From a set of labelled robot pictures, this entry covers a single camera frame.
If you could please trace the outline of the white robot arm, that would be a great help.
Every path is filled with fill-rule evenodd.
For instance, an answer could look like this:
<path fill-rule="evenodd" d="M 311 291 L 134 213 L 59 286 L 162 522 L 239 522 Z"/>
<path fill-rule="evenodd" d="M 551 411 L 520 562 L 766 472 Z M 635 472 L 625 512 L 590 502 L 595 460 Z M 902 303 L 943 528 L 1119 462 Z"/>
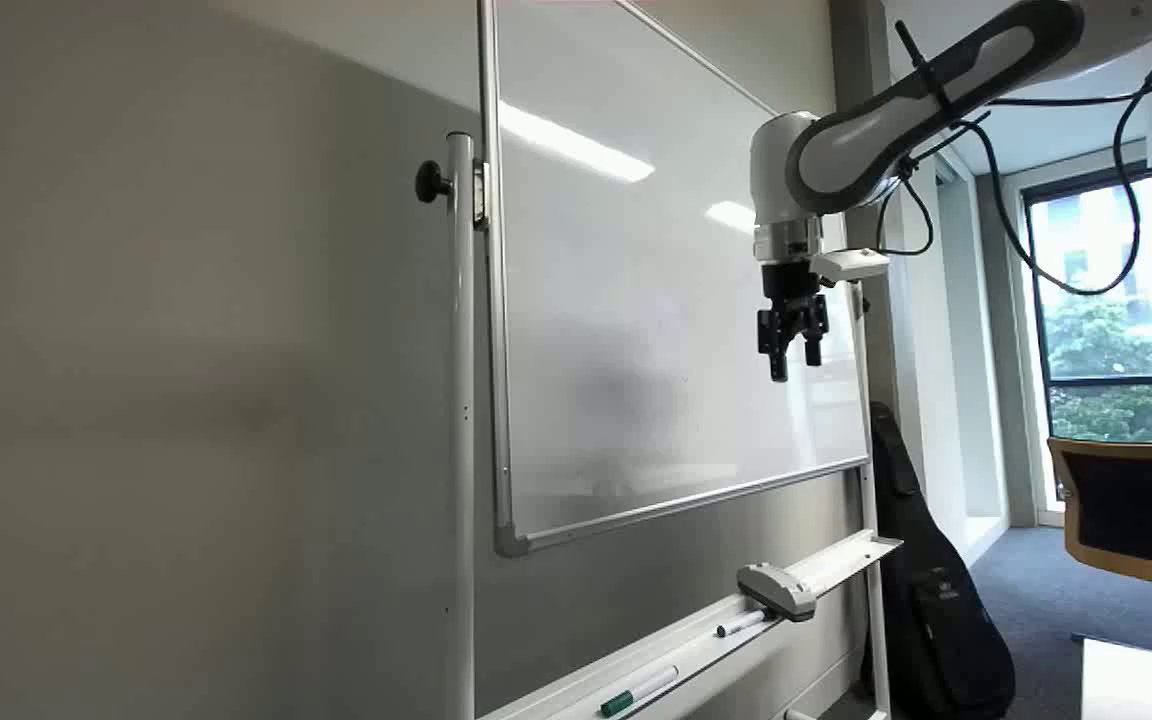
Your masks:
<path fill-rule="evenodd" d="M 1020 89 L 1119 59 L 1152 40 L 1152 0 L 1007 0 L 997 15 L 941 52 L 919 52 L 895 23 L 912 67 L 887 89 L 827 114 L 781 111 L 747 142 L 757 259 L 766 306 L 757 351 L 776 383 L 788 378 L 788 343 L 821 364 L 827 332 L 826 286 L 862 275 L 856 263 L 827 266 L 821 221 L 852 213 L 912 162 L 941 130 L 967 126 L 986 105 L 1016 105 Z"/>

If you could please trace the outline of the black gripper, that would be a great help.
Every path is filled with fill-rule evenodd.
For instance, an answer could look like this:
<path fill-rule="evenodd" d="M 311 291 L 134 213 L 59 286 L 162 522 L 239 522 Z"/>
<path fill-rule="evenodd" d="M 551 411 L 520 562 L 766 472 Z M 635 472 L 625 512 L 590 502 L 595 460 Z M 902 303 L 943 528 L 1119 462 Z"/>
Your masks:
<path fill-rule="evenodd" d="M 788 378 L 788 337 L 804 332 L 804 364 L 821 368 L 821 341 L 827 337 L 827 303 L 821 294 L 821 275 L 799 263 L 766 263 L 762 266 L 769 306 L 762 310 L 762 351 L 769 356 L 773 383 Z"/>

